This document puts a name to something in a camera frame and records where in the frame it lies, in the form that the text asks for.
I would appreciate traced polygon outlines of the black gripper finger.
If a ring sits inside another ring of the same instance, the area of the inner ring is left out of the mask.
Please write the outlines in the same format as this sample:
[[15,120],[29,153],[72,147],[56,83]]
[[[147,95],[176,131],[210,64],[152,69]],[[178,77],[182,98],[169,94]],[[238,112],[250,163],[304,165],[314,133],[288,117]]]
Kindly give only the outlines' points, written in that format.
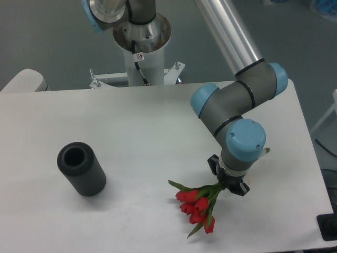
[[232,194],[238,196],[244,196],[250,191],[249,186],[241,178],[229,183],[227,188]]
[[217,166],[219,165],[219,157],[216,154],[214,154],[210,158],[208,158],[207,162],[209,164],[212,174],[217,176],[218,174]]

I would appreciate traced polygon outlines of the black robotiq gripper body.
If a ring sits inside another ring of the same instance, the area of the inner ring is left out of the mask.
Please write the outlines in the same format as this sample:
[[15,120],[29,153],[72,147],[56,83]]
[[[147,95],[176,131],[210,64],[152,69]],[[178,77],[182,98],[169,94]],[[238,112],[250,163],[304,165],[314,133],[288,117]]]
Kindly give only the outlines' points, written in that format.
[[227,186],[236,186],[243,181],[247,170],[236,171],[228,167],[216,166],[216,173],[219,182],[225,182]]

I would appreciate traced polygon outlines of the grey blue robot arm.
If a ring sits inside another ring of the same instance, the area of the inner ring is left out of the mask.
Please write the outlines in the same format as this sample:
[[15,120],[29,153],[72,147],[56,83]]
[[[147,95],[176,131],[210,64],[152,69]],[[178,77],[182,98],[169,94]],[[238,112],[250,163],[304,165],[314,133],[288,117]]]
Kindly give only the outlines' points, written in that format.
[[[231,1],[196,5],[236,80],[224,88],[201,86],[190,104],[222,148],[208,159],[213,174],[231,193],[243,196],[249,191],[243,178],[266,142],[263,127],[243,114],[282,93],[288,76],[280,65],[264,60]],[[82,7],[96,31],[112,30],[124,51],[129,86],[164,84],[163,48],[171,26],[155,1],[82,1]]]

